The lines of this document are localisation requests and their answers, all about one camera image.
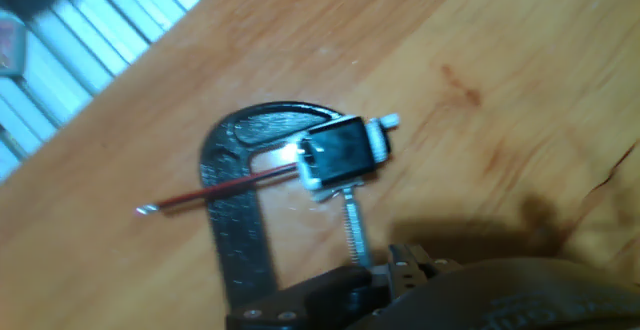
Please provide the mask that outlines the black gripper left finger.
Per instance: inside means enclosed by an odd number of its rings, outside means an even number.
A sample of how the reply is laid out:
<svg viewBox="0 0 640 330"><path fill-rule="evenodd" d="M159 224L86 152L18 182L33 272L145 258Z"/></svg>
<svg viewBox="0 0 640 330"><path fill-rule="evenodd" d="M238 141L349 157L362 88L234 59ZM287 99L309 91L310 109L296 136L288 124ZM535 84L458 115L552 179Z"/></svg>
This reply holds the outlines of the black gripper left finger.
<svg viewBox="0 0 640 330"><path fill-rule="evenodd" d="M278 290L226 316L227 330L347 329L380 315L391 303L389 268L406 259L406 246L388 247L390 261L365 268L340 266Z"/></svg>

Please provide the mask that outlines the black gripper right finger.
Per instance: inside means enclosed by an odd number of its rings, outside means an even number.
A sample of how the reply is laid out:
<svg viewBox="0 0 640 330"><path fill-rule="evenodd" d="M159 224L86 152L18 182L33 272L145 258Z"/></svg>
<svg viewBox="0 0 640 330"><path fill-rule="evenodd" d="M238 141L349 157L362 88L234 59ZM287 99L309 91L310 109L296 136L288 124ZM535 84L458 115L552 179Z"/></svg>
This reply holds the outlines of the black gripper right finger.
<svg viewBox="0 0 640 330"><path fill-rule="evenodd" d="M420 245L408 245L409 269L407 270L407 288L413 289L426 284L430 279L453 271L462 266L452 259L432 258Z"/></svg>

